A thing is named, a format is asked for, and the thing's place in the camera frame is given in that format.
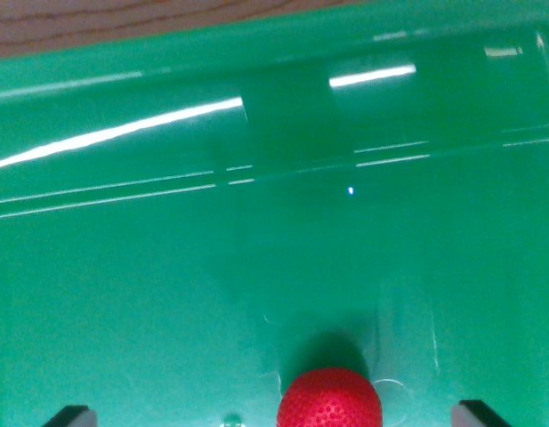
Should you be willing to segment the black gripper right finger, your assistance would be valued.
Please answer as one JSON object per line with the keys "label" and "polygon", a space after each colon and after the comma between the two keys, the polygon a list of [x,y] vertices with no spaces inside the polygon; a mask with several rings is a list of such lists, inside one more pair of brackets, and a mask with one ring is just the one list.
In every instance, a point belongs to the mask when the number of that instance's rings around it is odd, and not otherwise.
{"label": "black gripper right finger", "polygon": [[509,423],[480,399],[465,399],[452,406],[452,427],[509,427]]}

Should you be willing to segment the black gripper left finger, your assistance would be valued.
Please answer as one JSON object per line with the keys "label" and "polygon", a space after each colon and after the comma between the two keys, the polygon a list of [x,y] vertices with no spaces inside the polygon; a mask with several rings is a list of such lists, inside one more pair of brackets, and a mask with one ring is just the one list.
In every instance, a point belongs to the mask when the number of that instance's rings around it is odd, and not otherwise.
{"label": "black gripper left finger", "polygon": [[61,409],[44,427],[97,427],[97,413],[86,405],[69,405]]}

